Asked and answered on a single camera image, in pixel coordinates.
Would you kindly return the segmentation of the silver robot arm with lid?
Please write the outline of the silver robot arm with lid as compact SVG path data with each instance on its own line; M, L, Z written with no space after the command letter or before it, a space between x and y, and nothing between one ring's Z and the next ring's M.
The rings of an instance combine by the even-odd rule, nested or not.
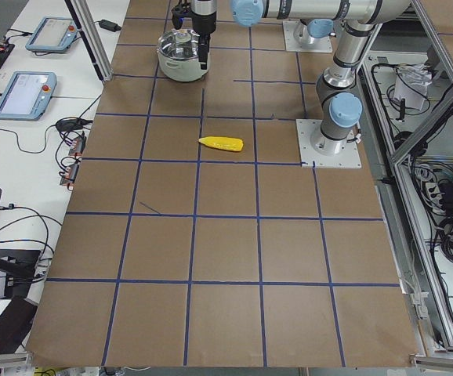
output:
M353 86L361 59L375 40L374 32L395 19L409 1L231 1L234 21L251 27L263 18L286 20L343 20L344 26L332 64L317 80L317 95L324 119L310 142L326 156L342 152L347 137L362 113L361 101L346 91Z

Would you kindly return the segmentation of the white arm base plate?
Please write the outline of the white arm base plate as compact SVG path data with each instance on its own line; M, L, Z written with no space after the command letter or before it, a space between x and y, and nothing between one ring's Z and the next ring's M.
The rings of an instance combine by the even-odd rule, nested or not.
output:
M296 129L299 143L300 164L304 168L362 168L361 158L353 132L342 140L331 140L321 132L318 119L297 119Z

